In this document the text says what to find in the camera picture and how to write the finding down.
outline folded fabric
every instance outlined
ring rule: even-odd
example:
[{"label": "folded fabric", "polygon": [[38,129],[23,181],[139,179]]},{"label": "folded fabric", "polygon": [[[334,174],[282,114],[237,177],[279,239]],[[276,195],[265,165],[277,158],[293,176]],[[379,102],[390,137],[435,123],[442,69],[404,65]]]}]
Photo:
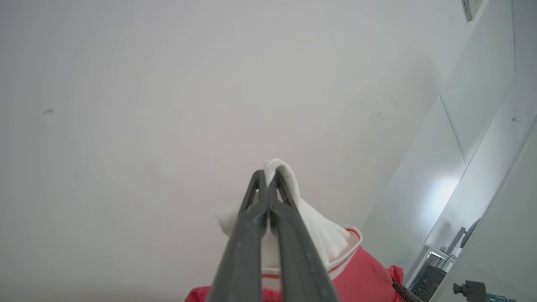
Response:
[{"label": "folded fabric", "polygon": [[[392,286],[403,282],[403,269],[392,265],[385,269],[380,262],[359,247],[346,267],[333,279],[341,302],[404,302]],[[204,302],[211,287],[192,289],[185,302]],[[279,290],[263,288],[263,302],[281,302]]]},{"label": "folded fabric", "polygon": [[[276,171],[282,174],[323,264],[327,266],[341,257],[351,241],[349,232],[322,216],[300,197],[296,177],[284,161],[278,159],[266,161],[263,170],[267,186],[276,175]],[[233,232],[239,205],[240,203],[237,203],[227,213],[216,215],[220,228],[227,236]],[[261,255],[263,268],[279,268],[278,240],[269,230],[261,240]]]}]

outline white fabric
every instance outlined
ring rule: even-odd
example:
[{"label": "white fabric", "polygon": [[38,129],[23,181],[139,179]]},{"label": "white fabric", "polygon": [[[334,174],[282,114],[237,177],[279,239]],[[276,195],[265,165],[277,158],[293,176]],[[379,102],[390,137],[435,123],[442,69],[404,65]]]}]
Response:
[{"label": "white fabric", "polygon": [[[326,219],[306,203],[304,199],[300,198],[299,186],[295,174],[284,161],[278,159],[266,161],[263,165],[263,170],[265,171],[267,186],[276,175],[276,171],[279,171],[284,177],[323,264],[326,266],[340,257],[351,239],[351,235],[347,230]],[[240,204],[227,213],[216,215],[220,228],[228,237],[233,231],[239,206]],[[261,265],[264,268],[279,267],[279,262],[278,240],[272,232],[267,230],[261,240]]]}]

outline wall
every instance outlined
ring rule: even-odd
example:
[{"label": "wall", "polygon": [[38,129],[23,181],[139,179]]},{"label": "wall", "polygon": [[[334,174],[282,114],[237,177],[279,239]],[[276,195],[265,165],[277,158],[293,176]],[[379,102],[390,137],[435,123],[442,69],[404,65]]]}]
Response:
[{"label": "wall", "polygon": [[537,114],[537,4],[515,0],[516,72],[461,182],[427,244],[448,246],[461,227],[468,229],[489,205]]},{"label": "wall", "polygon": [[468,147],[481,141],[495,115],[514,72],[513,58],[512,3],[490,1],[362,228],[364,248],[385,266],[407,269],[425,243],[458,189],[473,152]]},{"label": "wall", "polygon": [[210,284],[213,215],[273,157],[361,227],[474,31],[460,6],[2,1],[1,299]]},{"label": "wall", "polygon": [[450,287],[454,281],[463,280],[485,282],[488,292],[509,295],[517,301],[537,300],[537,128],[532,128],[453,273],[450,271],[438,287],[433,301],[455,301]]}]

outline red cloth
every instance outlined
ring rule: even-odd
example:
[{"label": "red cloth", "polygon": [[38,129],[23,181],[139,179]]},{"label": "red cloth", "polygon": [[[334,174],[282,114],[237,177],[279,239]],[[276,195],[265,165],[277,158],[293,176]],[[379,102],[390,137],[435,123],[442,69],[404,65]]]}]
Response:
[{"label": "red cloth", "polygon": [[[403,269],[392,265],[385,269],[361,247],[334,280],[341,302],[404,302],[392,286],[392,279],[402,283]],[[185,302],[204,302],[210,286],[197,287]],[[263,302],[281,302],[279,291],[263,289]]]}]

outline white cloth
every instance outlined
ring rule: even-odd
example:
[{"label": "white cloth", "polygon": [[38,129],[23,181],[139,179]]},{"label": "white cloth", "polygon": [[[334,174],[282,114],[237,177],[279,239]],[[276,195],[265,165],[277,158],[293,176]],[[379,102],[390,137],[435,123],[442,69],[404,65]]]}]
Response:
[{"label": "white cloth", "polygon": [[[326,266],[331,261],[340,257],[341,253],[349,245],[351,235],[347,230],[336,223],[326,219],[306,201],[300,198],[299,185],[291,168],[282,160],[274,159],[266,161],[263,165],[267,186],[270,184],[276,171],[279,171],[285,179],[296,207],[308,229],[321,261]],[[233,231],[237,219],[239,205],[227,213],[217,214],[216,219],[220,228],[228,237]],[[267,230],[261,240],[261,265],[267,267],[279,267],[278,239]]]}]

